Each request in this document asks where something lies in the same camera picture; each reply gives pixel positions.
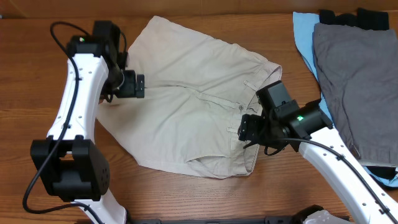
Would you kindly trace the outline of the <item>beige shorts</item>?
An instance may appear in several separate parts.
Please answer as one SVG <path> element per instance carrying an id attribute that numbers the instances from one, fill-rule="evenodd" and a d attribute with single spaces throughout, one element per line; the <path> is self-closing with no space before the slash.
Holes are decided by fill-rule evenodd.
<path id="1" fill-rule="evenodd" d="M 255 93 L 281 79 L 280 65 L 155 16 L 127 67 L 145 76 L 144 97 L 102 103 L 96 117 L 140 166 L 218 179 L 253 171 L 259 148 L 238 128 L 261 114 Z"/>

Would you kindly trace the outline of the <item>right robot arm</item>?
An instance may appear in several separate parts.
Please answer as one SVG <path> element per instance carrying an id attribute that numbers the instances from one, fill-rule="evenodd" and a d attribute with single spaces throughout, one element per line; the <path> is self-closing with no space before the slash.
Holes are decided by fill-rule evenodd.
<path id="1" fill-rule="evenodd" d="M 263 146 L 267 156 L 291 146 L 321 173 L 356 223 L 397 223 L 397 202 L 353 157 L 317 101 L 301 108 L 292 100 L 262 115 L 244 114 L 238 136 L 247 147 Z"/>

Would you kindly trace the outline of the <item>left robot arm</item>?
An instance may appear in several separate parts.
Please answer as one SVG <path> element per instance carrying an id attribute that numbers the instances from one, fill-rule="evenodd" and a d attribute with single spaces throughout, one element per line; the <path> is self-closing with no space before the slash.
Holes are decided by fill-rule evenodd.
<path id="1" fill-rule="evenodd" d="M 62 208 L 78 207 L 92 223 L 127 224 L 132 218 L 110 191 L 109 163 L 95 145 L 95 119 L 100 101 L 142 98 L 145 79 L 126 69 L 126 36 L 111 21 L 96 21 L 62 46 L 67 80 L 57 117 L 30 156 L 47 193 Z"/>

